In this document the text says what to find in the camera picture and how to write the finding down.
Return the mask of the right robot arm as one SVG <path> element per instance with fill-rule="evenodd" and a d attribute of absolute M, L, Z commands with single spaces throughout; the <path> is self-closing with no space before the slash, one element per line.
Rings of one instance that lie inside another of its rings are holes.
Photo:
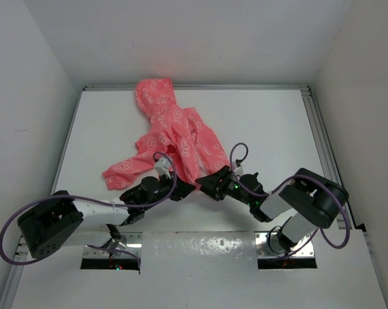
<path fill-rule="evenodd" d="M 229 196 L 249 207 L 259 222 L 268 223 L 293 209 L 296 213 L 271 236 L 272 249 L 277 254 L 290 253 L 307 234 L 328 229 L 343 211 L 349 199 L 348 191 L 340 184 L 300 168 L 271 193 L 258 181 L 258 173 L 234 176 L 225 166 L 214 174 L 196 180 L 200 191 L 213 200 Z"/>

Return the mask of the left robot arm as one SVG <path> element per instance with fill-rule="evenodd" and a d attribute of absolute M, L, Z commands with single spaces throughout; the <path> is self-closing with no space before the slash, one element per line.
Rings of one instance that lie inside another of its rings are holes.
<path fill-rule="evenodd" d="M 114 248 L 118 227 L 132 225 L 159 203 L 181 201 L 195 186 L 167 176 L 144 177 L 113 202 L 102 204 L 58 191 L 20 215 L 17 225 L 34 259 L 44 259 L 68 245 Z"/>

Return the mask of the pink hooded jacket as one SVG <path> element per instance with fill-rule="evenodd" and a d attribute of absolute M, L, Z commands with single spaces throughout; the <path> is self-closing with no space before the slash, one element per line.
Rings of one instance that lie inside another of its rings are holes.
<path fill-rule="evenodd" d="M 125 189 L 138 175 L 152 170 L 157 151 L 167 154 L 179 178 L 190 184 L 229 165 L 214 130 L 204 123 L 197 110 L 178 106 L 170 79 L 144 79 L 136 85 L 135 96 L 151 127 L 136 141 L 135 156 L 102 173 L 109 190 Z"/>

